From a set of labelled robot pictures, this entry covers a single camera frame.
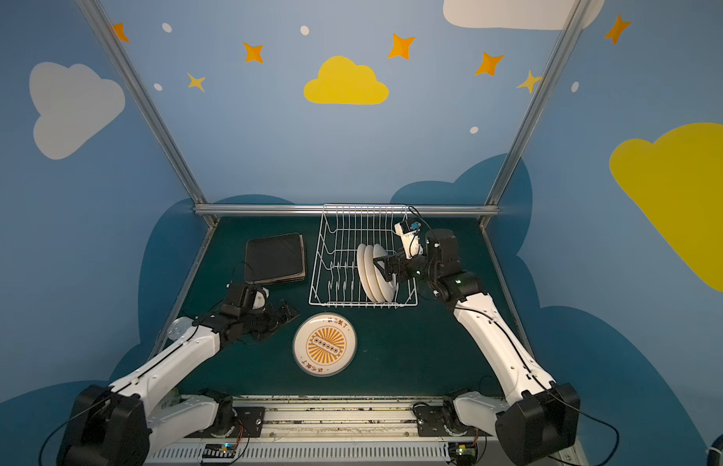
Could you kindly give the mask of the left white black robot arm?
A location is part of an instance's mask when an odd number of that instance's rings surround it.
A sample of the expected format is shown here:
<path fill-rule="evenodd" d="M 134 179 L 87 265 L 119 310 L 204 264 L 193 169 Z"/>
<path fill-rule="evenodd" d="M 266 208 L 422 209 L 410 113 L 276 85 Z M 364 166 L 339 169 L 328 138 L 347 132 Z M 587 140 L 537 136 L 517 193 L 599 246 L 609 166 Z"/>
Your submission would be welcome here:
<path fill-rule="evenodd" d="M 206 360 L 248 335 L 270 338 L 299 312 L 268 303 L 259 285 L 231 285 L 216 309 L 195 320 L 169 347 L 109 386 L 89 386 L 75 399 L 57 454 L 59 465 L 141 465 L 196 432 L 216 438 L 244 429 L 231 396 L 206 390 L 168 408 L 161 403 Z"/>

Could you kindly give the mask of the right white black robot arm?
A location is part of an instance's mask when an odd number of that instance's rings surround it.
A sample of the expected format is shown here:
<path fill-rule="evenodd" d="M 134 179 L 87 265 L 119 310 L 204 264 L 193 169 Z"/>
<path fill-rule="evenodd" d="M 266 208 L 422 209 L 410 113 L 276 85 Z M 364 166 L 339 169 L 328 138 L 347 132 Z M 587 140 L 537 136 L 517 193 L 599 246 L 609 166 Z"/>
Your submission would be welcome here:
<path fill-rule="evenodd" d="M 499 440 L 515 465 L 528 465 L 575 444 L 581 400 L 571 384 L 557 384 L 530 355 L 478 277 L 462 268 L 456 236 L 449 229 L 420 232 L 417 221 L 394 227 L 401 252 L 375 254 L 377 277 L 414 278 L 453 313 L 487 359 L 503 401 L 477 391 L 449 396 L 443 403 L 445 428 L 464 435 L 474 428 Z"/>

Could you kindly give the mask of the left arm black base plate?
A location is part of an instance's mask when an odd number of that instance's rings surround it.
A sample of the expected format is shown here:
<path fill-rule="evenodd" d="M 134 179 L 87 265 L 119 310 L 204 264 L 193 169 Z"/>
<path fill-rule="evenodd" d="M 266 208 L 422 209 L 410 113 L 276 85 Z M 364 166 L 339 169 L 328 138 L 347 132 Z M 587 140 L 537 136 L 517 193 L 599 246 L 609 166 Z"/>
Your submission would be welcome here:
<path fill-rule="evenodd" d="M 257 438 L 261 436 L 265 415 L 265 407 L 233 406 L 229 415 L 219 413 L 210 427 L 195 431 L 187 438 Z"/>

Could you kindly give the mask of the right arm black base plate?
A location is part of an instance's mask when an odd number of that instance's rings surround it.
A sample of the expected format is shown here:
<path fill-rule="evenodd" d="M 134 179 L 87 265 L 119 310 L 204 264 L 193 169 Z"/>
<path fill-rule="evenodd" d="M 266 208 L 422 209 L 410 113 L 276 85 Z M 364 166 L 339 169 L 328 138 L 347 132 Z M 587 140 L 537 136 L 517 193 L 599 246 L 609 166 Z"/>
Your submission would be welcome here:
<path fill-rule="evenodd" d="M 454 409 L 443 405 L 416 403 L 411 407 L 420 437 L 475 437 L 486 435 L 483 429 L 465 426 Z"/>

